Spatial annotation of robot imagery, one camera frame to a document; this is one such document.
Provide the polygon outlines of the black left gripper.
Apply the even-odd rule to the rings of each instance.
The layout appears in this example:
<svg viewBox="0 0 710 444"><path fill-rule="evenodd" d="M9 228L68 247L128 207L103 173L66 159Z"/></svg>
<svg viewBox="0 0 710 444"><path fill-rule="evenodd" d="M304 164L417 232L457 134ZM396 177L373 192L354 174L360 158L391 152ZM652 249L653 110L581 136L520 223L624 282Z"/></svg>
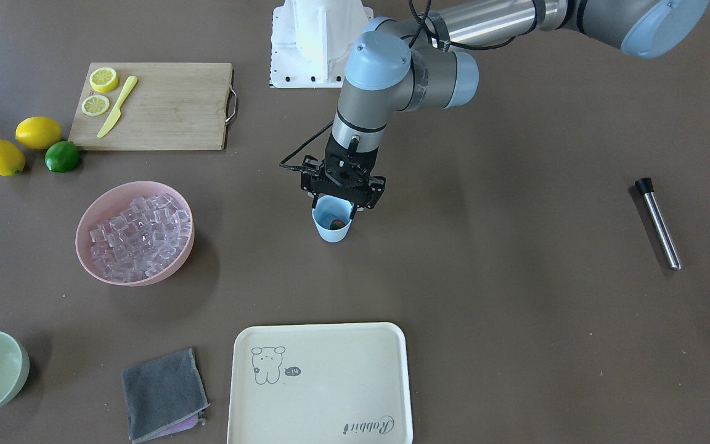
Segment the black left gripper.
<svg viewBox="0 0 710 444"><path fill-rule="evenodd" d="M305 155L301 164L300 188L311 194L315 210L319 194L332 195L351 202L348 220L353 220L358 208L374 208L386 188L386 178L371 175L377 162L378 149L353 152L330 136L325 155L319 161Z"/></svg>

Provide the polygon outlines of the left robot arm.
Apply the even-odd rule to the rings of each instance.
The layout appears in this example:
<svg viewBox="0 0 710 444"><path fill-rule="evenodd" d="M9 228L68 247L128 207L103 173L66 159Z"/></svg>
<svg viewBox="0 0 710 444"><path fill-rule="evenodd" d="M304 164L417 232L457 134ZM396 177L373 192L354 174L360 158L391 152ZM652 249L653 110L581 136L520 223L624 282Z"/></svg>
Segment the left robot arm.
<svg viewBox="0 0 710 444"><path fill-rule="evenodd" d="M385 179L372 175L393 113L451 109L471 101L479 84L473 51L507 46L536 30L569 29L653 59L676 47L701 20L705 1L471 1L405 22L377 17L353 43L343 89L318 160L293 167L318 210L343 202L349 222L374 208Z"/></svg>

